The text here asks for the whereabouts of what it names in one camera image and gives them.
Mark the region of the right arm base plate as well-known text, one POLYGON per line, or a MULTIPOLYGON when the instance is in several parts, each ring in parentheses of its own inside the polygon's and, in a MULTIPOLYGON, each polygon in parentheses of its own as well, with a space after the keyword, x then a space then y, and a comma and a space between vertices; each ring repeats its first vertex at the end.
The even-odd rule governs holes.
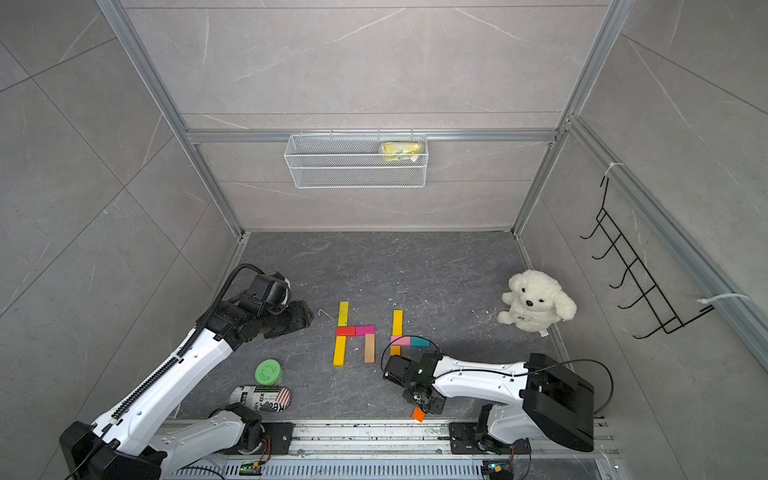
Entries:
POLYGON ((482 433, 476 423, 450 422, 448 429, 453 455, 528 455, 532 452, 528 439, 518 439, 512 444, 505 444, 487 433, 482 433))

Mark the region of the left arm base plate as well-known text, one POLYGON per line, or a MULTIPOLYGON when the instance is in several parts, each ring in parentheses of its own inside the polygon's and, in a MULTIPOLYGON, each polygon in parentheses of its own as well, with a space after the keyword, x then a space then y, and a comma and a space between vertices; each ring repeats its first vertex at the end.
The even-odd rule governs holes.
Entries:
POLYGON ((287 455, 292 443, 294 428, 295 424, 292 422, 261 423, 253 453, 267 455, 267 451, 270 451, 272 456, 287 455))

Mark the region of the teal block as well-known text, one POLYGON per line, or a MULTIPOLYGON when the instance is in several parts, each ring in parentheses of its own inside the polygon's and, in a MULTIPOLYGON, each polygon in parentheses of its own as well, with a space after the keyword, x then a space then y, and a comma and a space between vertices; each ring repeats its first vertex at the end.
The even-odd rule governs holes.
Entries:
POLYGON ((409 342, 413 348, 429 348, 431 346, 429 340, 420 337, 411 337, 409 342))

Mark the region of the red block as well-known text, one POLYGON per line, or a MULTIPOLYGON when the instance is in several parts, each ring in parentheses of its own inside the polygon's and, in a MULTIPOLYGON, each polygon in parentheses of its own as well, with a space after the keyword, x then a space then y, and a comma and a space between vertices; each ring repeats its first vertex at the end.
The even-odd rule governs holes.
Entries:
POLYGON ((336 328, 336 335, 339 337, 355 337, 357 335, 356 328, 354 326, 338 326, 336 328))

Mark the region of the pink block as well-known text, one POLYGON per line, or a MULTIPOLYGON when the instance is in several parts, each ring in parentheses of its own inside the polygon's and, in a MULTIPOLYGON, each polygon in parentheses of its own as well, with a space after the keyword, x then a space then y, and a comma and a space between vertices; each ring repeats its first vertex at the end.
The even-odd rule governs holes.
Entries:
POLYGON ((391 345, 393 347, 403 347, 403 346, 410 346, 411 340, 409 336, 392 336, 391 337, 391 345))

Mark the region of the tan wooden block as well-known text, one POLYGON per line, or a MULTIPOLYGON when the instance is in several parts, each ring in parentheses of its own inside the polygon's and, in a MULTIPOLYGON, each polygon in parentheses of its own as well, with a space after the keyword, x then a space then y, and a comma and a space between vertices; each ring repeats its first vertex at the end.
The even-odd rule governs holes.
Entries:
POLYGON ((374 334, 366 334, 364 336, 365 343, 364 343, 364 362, 366 364, 372 364, 375 362, 375 347, 376 347, 376 339, 374 334))

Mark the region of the orange block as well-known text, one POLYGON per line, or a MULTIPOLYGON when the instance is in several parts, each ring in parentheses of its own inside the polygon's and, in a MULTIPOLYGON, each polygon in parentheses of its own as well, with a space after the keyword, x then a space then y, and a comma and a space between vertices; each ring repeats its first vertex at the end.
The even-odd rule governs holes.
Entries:
POLYGON ((424 421, 426 414, 421 408, 415 408, 412 414, 412 418, 421 423, 424 421))

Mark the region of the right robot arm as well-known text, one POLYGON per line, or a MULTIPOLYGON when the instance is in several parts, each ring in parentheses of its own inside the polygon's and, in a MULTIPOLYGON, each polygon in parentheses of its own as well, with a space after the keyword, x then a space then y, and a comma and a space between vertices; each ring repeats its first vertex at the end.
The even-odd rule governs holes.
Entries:
POLYGON ((594 386, 569 368, 571 360, 532 353, 516 363, 468 362, 420 340, 427 350, 417 360, 394 354, 400 339, 390 341, 380 356, 383 379, 403 389, 418 415, 442 414, 448 399, 483 400, 476 422, 449 425, 454 450, 509 453, 515 442, 538 436, 572 451, 594 450, 594 420, 610 401, 595 405, 594 386))

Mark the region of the magenta block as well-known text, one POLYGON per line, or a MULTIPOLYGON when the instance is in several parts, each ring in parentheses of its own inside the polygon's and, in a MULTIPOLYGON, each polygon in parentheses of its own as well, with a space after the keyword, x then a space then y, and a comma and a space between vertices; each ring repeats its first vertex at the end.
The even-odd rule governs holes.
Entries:
POLYGON ((375 332, 376 332, 376 328, 374 325, 364 325, 364 326, 355 327, 356 336, 374 335, 375 332))

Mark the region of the yellow block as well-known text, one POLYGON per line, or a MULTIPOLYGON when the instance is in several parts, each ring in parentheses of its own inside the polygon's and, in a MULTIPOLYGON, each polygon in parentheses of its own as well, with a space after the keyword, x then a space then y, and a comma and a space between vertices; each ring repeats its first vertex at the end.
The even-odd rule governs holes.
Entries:
POLYGON ((338 321, 337 321, 338 327, 346 327, 348 325, 348 314, 349 314, 349 303, 347 301, 341 302, 339 304, 339 314, 338 314, 338 321))
POLYGON ((404 320, 404 312, 402 310, 395 310, 393 312, 393 324, 392 324, 393 336, 399 337, 403 335, 403 320, 404 320))
POLYGON ((337 336, 335 338, 333 361, 332 361, 332 365, 334 367, 344 366, 345 354, 346 354, 346 343, 347 343, 346 336, 337 336))

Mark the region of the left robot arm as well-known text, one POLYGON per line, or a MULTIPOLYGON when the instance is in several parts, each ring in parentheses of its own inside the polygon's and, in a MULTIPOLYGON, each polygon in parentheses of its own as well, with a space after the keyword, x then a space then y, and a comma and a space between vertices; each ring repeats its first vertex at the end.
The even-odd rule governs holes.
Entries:
POLYGON ((175 431, 162 424, 217 365, 243 344, 309 327, 314 314, 291 297, 280 273, 235 267, 182 343, 130 394, 91 423, 60 436, 71 479, 163 479, 214 453, 270 458, 274 442, 261 415, 241 402, 175 431))

